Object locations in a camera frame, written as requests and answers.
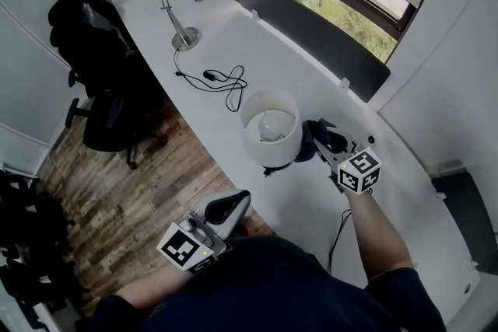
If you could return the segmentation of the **person's right forearm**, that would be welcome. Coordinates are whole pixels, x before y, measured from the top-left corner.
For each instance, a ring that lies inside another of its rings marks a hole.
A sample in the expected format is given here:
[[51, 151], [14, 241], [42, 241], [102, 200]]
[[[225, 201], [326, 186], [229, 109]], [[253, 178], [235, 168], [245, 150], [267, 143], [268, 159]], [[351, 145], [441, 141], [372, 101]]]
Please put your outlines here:
[[368, 282], [400, 268], [413, 268], [408, 247], [398, 230], [368, 192], [345, 190], [359, 254]]

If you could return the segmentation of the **black office chair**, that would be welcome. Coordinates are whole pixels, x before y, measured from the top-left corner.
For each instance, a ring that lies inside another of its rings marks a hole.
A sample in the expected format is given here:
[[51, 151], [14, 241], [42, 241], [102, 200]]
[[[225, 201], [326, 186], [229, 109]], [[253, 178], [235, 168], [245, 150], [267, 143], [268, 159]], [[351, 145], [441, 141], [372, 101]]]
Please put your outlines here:
[[166, 93], [108, 0], [57, 0], [48, 15], [50, 42], [68, 63], [68, 84], [83, 85], [89, 109], [74, 99], [65, 126], [86, 120], [83, 143], [98, 152], [125, 152], [130, 169], [136, 145], [152, 137]]

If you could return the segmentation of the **black equipment heap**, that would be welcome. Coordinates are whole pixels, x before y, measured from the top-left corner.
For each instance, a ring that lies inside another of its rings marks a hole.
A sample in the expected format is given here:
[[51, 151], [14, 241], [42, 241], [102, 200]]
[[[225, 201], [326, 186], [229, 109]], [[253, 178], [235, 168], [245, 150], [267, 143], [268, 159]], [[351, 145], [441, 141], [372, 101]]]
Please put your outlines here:
[[83, 288], [75, 276], [73, 247], [62, 199], [37, 189], [23, 176], [0, 170], [0, 282], [26, 306], [45, 304], [51, 312], [70, 302], [78, 313], [84, 307]]

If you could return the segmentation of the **long dark desk divider panel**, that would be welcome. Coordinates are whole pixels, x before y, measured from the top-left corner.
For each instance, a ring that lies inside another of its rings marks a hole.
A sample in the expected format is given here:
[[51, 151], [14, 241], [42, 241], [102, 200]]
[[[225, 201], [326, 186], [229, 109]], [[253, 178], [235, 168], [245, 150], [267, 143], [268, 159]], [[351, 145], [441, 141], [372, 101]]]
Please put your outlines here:
[[288, 37], [369, 102], [391, 75], [361, 44], [322, 16], [293, 0], [239, 0], [248, 11]]

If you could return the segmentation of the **silver gooseneck lamp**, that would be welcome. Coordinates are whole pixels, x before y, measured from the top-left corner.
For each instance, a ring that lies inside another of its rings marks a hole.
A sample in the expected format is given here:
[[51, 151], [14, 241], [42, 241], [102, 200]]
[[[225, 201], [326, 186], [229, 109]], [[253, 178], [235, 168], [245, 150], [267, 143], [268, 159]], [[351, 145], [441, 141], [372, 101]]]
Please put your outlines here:
[[178, 51], [188, 51], [195, 47], [201, 39], [201, 33], [194, 27], [183, 27], [179, 19], [175, 16], [169, 0], [160, 0], [161, 9], [164, 10], [176, 33], [172, 38], [172, 46]]

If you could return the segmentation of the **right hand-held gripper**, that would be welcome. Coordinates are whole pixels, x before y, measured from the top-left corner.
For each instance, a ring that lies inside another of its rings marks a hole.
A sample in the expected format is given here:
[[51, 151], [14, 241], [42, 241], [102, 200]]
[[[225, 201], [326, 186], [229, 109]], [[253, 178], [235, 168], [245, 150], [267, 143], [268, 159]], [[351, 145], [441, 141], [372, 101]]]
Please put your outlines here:
[[362, 194], [378, 183], [381, 175], [381, 161], [370, 145], [350, 153], [341, 161], [339, 154], [333, 152], [351, 152], [353, 136], [338, 129], [328, 129], [330, 143], [323, 145], [316, 138], [316, 152], [324, 163], [335, 168], [335, 185], [341, 193], [348, 191]]

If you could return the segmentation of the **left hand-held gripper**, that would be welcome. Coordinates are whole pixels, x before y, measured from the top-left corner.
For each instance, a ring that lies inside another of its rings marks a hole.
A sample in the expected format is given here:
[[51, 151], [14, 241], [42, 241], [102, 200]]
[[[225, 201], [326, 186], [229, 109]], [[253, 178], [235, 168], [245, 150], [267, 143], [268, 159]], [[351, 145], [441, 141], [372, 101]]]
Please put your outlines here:
[[188, 212], [179, 223], [171, 223], [156, 248], [181, 271], [198, 274], [233, 249], [224, 240], [237, 234], [250, 204], [248, 190], [229, 189], [208, 194], [196, 205], [196, 214], [212, 215], [212, 229]]

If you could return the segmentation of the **person's dark blue shirt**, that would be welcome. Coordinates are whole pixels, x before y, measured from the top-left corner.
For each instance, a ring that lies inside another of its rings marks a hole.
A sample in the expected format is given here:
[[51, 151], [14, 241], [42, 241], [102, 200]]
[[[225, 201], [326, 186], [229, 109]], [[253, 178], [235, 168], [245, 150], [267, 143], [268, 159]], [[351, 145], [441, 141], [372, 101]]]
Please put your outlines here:
[[411, 268], [365, 288], [332, 277], [276, 236], [235, 239], [221, 260], [149, 315], [115, 295], [101, 299], [90, 332], [446, 332]]

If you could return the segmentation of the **dark grey panel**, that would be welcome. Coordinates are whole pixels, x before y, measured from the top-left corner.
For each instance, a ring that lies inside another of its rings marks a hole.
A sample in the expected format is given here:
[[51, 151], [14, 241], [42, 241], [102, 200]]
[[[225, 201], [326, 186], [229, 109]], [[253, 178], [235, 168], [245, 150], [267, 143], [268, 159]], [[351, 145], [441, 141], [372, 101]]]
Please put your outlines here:
[[445, 194], [444, 203], [455, 220], [479, 272], [498, 276], [498, 243], [482, 196], [470, 173], [464, 171], [431, 180]]

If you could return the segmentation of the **dark blue wiping cloth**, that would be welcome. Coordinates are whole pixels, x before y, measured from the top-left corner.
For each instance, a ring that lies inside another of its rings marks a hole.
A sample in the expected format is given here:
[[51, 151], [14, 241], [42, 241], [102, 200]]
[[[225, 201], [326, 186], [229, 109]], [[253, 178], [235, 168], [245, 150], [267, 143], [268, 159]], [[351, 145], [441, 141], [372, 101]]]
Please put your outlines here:
[[317, 139], [322, 145], [331, 144], [328, 127], [334, 128], [335, 126], [323, 118], [319, 121], [306, 120], [302, 123], [303, 136], [300, 151], [295, 158], [297, 163], [307, 162], [314, 157], [316, 152], [314, 139]]

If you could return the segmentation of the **white table lamp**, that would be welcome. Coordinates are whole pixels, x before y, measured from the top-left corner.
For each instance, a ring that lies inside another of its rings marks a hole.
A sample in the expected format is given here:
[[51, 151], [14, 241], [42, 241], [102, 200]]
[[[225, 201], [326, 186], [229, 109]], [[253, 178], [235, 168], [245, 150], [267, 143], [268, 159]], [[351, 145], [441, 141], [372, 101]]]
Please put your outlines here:
[[300, 152], [300, 112], [288, 93], [266, 89], [249, 96], [240, 108], [240, 122], [246, 153], [259, 166], [284, 168]]

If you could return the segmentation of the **person's left forearm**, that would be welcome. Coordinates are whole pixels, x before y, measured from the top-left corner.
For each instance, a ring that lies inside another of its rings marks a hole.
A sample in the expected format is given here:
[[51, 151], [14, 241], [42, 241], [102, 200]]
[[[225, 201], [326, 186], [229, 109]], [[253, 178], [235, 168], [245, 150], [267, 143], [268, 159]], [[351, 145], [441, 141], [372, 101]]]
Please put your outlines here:
[[166, 296], [175, 293], [191, 278], [192, 274], [167, 266], [127, 284], [115, 295], [140, 312], [151, 313]]

